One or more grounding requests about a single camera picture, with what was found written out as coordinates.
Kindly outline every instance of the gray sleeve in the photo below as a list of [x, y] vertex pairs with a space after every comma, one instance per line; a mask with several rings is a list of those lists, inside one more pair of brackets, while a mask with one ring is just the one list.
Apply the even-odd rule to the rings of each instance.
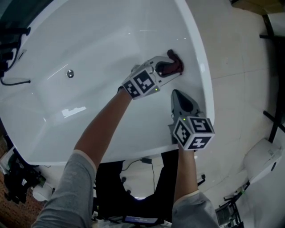
[[32, 228], [90, 228], [95, 170], [82, 155], [73, 153], [60, 184]]
[[201, 192], [187, 197], [172, 210], [172, 228], [218, 228], [211, 201]]

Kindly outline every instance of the bathtub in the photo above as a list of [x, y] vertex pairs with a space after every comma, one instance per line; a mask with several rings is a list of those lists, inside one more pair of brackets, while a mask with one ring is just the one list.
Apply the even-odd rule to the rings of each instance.
[[31, 84], [0, 88], [0, 117], [29, 164], [65, 164], [132, 67], [166, 56], [169, 49], [183, 60], [183, 75], [159, 93], [131, 102], [103, 162], [177, 148], [167, 126], [173, 123], [173, 89], [194, 98], [214, 123], [208, 61], [185, 0], [53, 1], [31, 28], [22, 39], [24, 54], [4, 78], [7, 83], [31, 79]]

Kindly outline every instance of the forearm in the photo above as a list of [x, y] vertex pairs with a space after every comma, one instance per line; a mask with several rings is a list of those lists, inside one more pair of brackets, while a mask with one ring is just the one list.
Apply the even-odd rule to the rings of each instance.
[[174, 202], [198, 190], [196, 164], [193, 151], [179, 149]]
[[120, 90], [88, 125], [75, 145], [74, 149], [86, 153], [96, 168], [130, 102], [130, 95], [124, 89]]

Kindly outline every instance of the tile floor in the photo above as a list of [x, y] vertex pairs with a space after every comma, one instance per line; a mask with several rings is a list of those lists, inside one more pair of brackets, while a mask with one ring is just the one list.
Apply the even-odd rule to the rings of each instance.
[[[274, 49], [259, 34], [266, 31], [261, 16], [231, 7], [229, 0], [187, 0], [200, 31], [211, 71], [216, 137], [196, 153], [198, 174], [206, 175], [200, 186], [215, 207], [247, 179], [242, 160], [261, 138], [268, 137], [272, 123], [262, 114], [274, 113], [278, 78], [274, 73]], [[163, 166], [153, 158], [155, 184]], [[63, 167], [42, 167], [56, 187]], [[136, 162], [122, 173], [125, 188], [136, 197], [153, 193], [151, 165]]]

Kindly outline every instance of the white bathtub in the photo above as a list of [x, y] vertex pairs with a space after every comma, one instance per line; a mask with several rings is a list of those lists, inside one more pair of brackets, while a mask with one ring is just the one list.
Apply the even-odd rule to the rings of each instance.
[[[26, 53], [0, 88], [0, 117], [30, 164], [66, 163], [90, 121], [135, 64], [173, 49], [183, 76], [157, 94], [132, 101], [103, 161], [175, 149], [168, 124], [171, 92], [192, 96], [214, 123], [212, 83], [203, 43], [185, 0], [53, 1], [23, 37]], [[74, 77], [68, 78], [69, 69]]]

